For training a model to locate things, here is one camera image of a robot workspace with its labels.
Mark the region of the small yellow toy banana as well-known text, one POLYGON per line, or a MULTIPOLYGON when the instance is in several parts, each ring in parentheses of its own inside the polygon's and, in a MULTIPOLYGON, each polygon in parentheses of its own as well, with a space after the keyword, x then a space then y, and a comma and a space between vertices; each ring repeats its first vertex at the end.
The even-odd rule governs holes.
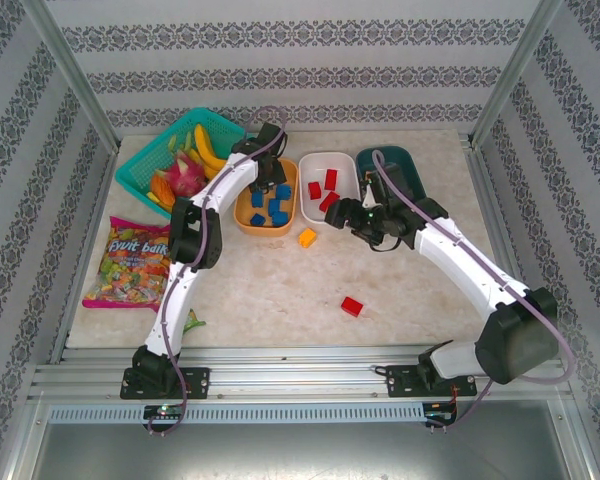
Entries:
POLYGON ((190 160, 193 161, 196 165, 198 165, 204 171, 204 176, 207 181, 213 180, 218 175, 219 171, 215 170, 212 167, 210 167, 209 165, 207 165, 204 162, 204 160, 202 159, 202 157, 199 155, 199 153, 194 148, 190 148, 187 151, 187 154, 188 154, 190 160))

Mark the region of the right aluminium frame post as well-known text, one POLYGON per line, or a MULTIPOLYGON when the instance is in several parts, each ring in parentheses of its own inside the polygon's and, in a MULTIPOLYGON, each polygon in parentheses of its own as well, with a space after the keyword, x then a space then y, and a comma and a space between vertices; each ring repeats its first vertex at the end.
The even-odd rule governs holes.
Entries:
POLYGON ((524 72, 533 52, 557 14, 563 0, 539 0, 520 40, 497 80, 494 90, 482 109, 475 127, 469 135, 473 148, 481 145, 489 134, 504 103, 524 72))

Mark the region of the colourful candy bag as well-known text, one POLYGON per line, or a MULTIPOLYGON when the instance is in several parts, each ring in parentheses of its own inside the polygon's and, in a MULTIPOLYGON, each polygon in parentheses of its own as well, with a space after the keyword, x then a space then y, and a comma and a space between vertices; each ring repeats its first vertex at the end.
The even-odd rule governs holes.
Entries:
POLYGON ((170 228, 112 216, 92 287, 82 300, 90 309, 159 309, 170 267, 170 228))

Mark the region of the teal plastic mesh basket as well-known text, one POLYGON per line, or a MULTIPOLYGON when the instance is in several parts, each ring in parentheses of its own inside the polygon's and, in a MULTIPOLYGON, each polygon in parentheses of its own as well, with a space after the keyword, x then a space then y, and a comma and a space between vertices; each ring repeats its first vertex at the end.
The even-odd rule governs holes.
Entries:
POLYGON ((209 133, 214 152, 226 158, 231 148, 244 135, 244 128, 206 108, 194 108, 185 113, 161 134, 155 137, 115 173, 116 181, 136 200, 167 220, 170 213, 147 196, 150 180, 156 169, 166 169, 173 162, 168 145, 176 137, 174 147, 185 144, 187 134, 201 124, 209 133))

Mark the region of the aluminium side rail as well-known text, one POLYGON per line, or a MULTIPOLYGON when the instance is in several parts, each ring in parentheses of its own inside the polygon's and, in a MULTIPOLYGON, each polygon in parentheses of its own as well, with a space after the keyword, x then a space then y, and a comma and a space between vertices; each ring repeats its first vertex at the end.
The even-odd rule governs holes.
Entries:
POLYGON ((96 241, 117 159, 118 150, 114 150, 108 157, 106 169, 103 172, 97 191, 97 196, 94 198, 91 216, 82 238, 80 255, 77 257, 75 270, 69 284, 69 290, 64 299, 64 304, 60 311, 61 315, 55 328, 54 336, 52 337, 48 356, 45 360, 47 364, 57 364, 64 351, 69 328, 73 322, 73 317, 80 301, 82 285, 89 267, 91 254, 96 241))
POLYGON ((494 263, 511 277, 529 286, 529 283, 523 279, 515 258, 514 248, 484 158, 479 149, 471 144, 468 135, 460 134, 459 139, 492 247, 494 263))

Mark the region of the right small circuit board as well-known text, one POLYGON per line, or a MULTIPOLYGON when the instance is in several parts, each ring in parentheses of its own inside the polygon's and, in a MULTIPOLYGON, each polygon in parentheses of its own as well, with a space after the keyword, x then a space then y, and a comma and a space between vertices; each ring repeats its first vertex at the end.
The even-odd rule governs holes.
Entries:
POLYGON ((457 416, 457 405, 455 402, 426 402, 423 404, 423 408, 426 418, 439 422, 452 423, 457 416))

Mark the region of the orange plastic container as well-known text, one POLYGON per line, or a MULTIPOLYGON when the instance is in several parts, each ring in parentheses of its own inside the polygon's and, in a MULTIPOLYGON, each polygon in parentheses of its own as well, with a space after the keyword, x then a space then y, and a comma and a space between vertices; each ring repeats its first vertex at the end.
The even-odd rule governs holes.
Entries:
POLYGON ((281 210, 289 214, 289 221, 282 227, 274 227, 272 225, 271 215, 268 213, 268 201, 275 198, 276 186, 270 188, 269 192, 263 194, 264 204, 262 208, 254 208, 251 204, 252 192, 249 188, 245 188, 238 196, 238 200, 234 206, 234 220, 239 229, 248 235, 259 237, 280 237, 286 235, 290 230, 295 218, 298 190, 299 190, 299 174, 297 165, 287 158, 281 158, 281 163, 286 174, 286 182, 293 189, 292 198, 290 200, 281 201, 281 210), (254 214, 260 214, 266 222, 263 226, 252 226, 250 219, 254 214))

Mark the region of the left aluminium frame post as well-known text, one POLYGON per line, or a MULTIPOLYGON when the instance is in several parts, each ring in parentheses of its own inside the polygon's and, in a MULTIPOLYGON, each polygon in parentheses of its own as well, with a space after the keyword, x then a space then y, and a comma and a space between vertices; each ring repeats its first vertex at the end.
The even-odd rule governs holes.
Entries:
POLYGON ((85 110, 90 122, 110 152, 117 153, 120 140, 100 104, 86 74, 79 65, 61 28, 45 0, 20 0, 26 14, 46 44, 65 80, 85 110))

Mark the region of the left aluminium side rail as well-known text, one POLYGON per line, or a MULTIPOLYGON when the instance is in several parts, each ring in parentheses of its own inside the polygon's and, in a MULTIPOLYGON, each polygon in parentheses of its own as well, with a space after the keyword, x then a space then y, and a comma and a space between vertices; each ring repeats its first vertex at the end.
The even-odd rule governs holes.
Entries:
POLYGON ((73 322, 73 317, 80 301, 82 285, 89 267, 91 254, 96 241, 117 159, 118 150, 114 150, 108 157, 106 169, 103 172, 97 191, 97 196, 94 198, 91 216, 82 238, 80 255, 77 257, 75 270, 69 284, 69 290, 64 299, 64 304, 60 311, 61 315, 55 328, 54 336, 52 337, 48 356, 45 360, 47 364, 57 364, 64 351, 69 328, 73 322))

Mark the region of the white plastic container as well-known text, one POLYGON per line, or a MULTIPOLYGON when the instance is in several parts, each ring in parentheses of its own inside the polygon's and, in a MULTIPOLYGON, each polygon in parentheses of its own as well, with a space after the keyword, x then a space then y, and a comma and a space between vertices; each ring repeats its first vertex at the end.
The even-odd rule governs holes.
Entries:
POLYGON ((301 212, 309 224, 324 225, 325 213, 319 210, 319 204, 328 194, 324 189, 324 179, 327 169, 338 171, 337 188, 335 192, 341 198, 355 198, 360 200, 358 186, 358 173, 353 158, 342 152, 316 152, 305 155, 299 162, 299 195, 301 212), (319 182, 322 197, 310 200, 307 184, 319 182))

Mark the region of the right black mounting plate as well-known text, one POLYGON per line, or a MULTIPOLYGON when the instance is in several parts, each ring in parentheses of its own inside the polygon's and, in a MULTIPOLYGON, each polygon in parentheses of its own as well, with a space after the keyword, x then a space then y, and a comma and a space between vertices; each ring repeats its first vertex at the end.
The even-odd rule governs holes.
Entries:
POLYGON ((376 366, 374 372, 383 377, 391 398, 475 397, 477 387, 468 376, 444 379, 416 365, 376 366))

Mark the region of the left small circuit board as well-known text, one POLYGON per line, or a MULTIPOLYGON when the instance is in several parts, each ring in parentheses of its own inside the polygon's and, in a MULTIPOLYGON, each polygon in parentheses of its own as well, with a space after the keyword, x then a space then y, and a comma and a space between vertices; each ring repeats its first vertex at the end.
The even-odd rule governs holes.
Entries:
POLYGON ((183 408, 179 404, 147 405, 144 407, 144 420, 176 421, 183 414, 183 408))

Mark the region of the pink toy dragon fruit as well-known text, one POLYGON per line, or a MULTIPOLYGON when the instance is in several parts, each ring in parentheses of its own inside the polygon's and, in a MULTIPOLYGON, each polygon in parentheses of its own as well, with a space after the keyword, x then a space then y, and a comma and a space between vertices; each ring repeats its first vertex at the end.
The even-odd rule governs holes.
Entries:
POLYGON ((206 187, 204 169, 183 152, 177 152, 165 179, 177 197, 190 198, 206 187))

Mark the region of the small circuit board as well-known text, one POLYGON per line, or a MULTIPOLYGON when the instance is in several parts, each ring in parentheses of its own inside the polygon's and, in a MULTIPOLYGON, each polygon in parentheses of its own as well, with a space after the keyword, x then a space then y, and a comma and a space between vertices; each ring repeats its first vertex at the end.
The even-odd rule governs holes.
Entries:
POLYGON ((455 402, 426 402, 423 404, 423 408, 426 418, 439 422, 452 423, 457 416, 457 405, 455 402))
POLYGON ((147 405, 144 407, 144 420, 176 421, 183 414, 183 408, 179 404, 147 405))

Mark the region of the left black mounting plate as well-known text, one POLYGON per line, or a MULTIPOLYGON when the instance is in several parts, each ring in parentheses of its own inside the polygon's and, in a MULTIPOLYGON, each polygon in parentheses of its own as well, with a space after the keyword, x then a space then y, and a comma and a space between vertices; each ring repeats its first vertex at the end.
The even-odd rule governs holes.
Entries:
MULTIPOLYGON (((202 367, 181 369, 188 399, 201 400, 208 396, 210 370, 202 367)), ((124 371, 120 388, 120 398, 124 400, 182 399, 180 378, 173 369, 158 380, 152 379, 133 368, 124 371)))

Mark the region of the dark teal plastic container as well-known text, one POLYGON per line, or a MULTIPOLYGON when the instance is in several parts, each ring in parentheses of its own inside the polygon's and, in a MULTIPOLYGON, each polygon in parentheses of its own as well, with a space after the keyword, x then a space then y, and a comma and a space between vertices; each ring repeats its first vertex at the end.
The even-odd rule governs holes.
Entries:
POLYGON ((383 156, 381 160, 383 170, 405 197, 412 202, 426 197, 415 163, 407 150, 399 146, 371 147, 360 151, 356 156, 365 207, 383 205, 390 208, 401 204, 401 200, 377 172, 372 157, 375 150, 383 156))

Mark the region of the large yellow toy banana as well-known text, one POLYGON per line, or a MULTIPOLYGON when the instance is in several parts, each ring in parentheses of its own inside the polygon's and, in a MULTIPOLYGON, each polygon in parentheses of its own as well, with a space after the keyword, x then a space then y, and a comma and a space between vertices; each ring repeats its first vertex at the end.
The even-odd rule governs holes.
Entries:
POLYGON ((213 170, 220 171, 223 169, 226 160, 221 159, 216 155, 210 136, 201 124, 197 124, 194 128, 194 139, 198 154, 202 161, 213 170))

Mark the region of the aluminium frame post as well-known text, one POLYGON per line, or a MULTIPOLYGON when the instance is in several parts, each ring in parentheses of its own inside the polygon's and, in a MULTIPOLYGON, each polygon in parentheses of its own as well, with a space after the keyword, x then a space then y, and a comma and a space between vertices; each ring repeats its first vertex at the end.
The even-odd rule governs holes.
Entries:
POLYGON ((481 145, 489 134, 504 103, 524 72, 533 52, 557 14, 563 0, 539 0, 520 40, 497 80, 494 90, 482 109, 475 127, 469 135, 473 148, 481 145))
POLYGON ((86 74, 79 65, 61 28, 45 0, 20 0, 26 14, 46 44, 65 80, 85 110, 90 122, 110 152, 117 153, 120 140, 100 104, 86 74))

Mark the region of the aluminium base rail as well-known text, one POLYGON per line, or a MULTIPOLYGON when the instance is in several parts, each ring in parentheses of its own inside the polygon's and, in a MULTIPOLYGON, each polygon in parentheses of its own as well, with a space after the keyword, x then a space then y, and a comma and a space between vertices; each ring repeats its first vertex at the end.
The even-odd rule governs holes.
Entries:
MULTIPOLYGON (((407 365, 423 346, 185 348, 180 363, 210 370, 211 403, 383 401, 377 366, 407 365)), ((67 349, 56 364, 35 368, 28 402, 117 403, 130 349, 67 349)))

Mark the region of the black mounting plate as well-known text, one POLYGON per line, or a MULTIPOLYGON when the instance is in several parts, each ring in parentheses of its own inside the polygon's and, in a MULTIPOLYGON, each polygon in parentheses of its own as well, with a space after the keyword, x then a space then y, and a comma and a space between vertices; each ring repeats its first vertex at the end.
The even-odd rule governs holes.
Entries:
POLYGON ((416 365, 376 366, 374 372, 383 377, 391 398, 475 397, 477 387, 468 376, 444 379, 416 365))
MULTIPOLYGON (((201 400, 208 396, 210 370, 202 367, 181 369, 188 399, 201 400)), ((124 400, 182 399, 180 378, 173 369, 158 380, 152 379, 133 368, 124 371, 120 388, 120 398, 124 400)))

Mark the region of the right aluminium side rail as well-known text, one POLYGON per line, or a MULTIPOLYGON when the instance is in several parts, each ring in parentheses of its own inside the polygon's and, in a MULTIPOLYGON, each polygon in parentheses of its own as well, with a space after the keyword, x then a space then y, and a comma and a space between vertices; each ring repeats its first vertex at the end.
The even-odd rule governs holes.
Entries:
POLYGON ((523 279, 515 258, 514 248, 484 158, 479 149, 471 144, 468 135, 460 134, 459 139, 492 247, 494 263, 511 277, 529 286, 529 283, 523 279))

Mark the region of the orange toy fruit half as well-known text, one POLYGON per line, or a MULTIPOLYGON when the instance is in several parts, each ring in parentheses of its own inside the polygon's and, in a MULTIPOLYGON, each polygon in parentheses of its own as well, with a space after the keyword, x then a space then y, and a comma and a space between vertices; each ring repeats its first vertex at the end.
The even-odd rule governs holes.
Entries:
POLYGON ((175 195, 162 172, 156 172, 152 176, 149 190, 156 202, 163 208, 171 208, 175 204, 175 195))

